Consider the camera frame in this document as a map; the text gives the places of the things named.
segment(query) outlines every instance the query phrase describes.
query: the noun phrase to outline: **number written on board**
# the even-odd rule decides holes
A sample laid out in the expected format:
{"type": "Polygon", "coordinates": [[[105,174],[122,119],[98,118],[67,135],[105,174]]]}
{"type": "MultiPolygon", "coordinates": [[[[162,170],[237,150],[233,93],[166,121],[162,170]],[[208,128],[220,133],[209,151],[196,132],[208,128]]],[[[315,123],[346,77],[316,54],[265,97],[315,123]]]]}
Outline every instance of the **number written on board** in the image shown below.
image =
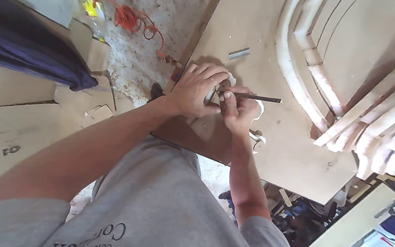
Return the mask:
{"type": "Polygon", "coordinates": [[[8,149],[3,149],[3,156],[8,155],[9,153],[16,153],[17,151],[19,151],[19,149],[21,149],[21,146],[18,145],[10,147],[8,149]]]}

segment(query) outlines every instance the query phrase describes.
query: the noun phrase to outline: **yellow label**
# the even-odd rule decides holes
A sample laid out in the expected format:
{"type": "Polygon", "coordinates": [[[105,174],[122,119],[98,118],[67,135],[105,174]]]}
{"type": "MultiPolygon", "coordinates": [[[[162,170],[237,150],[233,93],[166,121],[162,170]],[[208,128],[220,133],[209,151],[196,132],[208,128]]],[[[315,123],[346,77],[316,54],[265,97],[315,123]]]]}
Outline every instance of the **yellow label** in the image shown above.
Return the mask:
{"type": "Polygon", "coordinates": [[[89,16],[97,17],[97,11],[94,8],[92,0],[83,0],[83,8],[88,13],[89,16]]]}

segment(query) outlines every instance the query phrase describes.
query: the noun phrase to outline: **pencil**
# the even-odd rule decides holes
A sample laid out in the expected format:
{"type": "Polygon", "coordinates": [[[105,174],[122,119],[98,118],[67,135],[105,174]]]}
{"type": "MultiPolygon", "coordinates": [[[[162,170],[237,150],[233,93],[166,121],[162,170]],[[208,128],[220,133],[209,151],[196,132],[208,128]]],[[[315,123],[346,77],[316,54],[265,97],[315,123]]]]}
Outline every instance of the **pencil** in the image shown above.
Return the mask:
{"type": "Polygon", "coordinates": [[[240,97],[240,98],[257,99],[257,100],[268,101],[268,102],[273,102],[273,103],[282,103],[283,102],[281,100],[281,98],[268,98],[268,97],[250,95],[250,94],[240,94],[240,93],[234,93],[234,95],[236,97],[240,97]]]}

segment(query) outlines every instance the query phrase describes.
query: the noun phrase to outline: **hand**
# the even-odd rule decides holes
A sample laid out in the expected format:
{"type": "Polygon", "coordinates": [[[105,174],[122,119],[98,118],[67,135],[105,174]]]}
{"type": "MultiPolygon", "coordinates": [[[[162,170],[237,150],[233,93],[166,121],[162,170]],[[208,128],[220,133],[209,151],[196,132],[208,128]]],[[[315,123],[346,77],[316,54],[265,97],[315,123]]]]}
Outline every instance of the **hand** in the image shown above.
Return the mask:
{"type": "Polygon", "coordinates": [[[225,125],[233,134],[248,134],[252,121],[257,117],[259,104],[250,98],[236,98],[234,93],[251,94],[247,87],[230,87],[219,98],[225,101],[225,125]]]}
{"type": "Polygon", "coordinates": [[[220,113],[220,107],[204,105],[205,96],[223,80],[228,79],[228,70],[212,63],[192,64],[166,97],[177,110],[177,114],[203,117],[207,114],[220,113]]]}

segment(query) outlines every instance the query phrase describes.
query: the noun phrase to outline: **right hand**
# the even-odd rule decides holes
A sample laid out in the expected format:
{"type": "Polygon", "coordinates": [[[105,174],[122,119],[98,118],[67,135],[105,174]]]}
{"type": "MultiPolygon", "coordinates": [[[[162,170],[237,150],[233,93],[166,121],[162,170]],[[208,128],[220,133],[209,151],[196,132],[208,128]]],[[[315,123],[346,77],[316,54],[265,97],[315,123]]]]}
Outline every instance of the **right hand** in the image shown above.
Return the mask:
{"type": "Polygon", "coordinates": [[[248,134],[252,121],[258,115],[259,104],[250,98],[236,98],[234,93],[251,94],[247,87],[230,87],[219,98],[225,102],[225,125],[233,134],[248,134]]]}

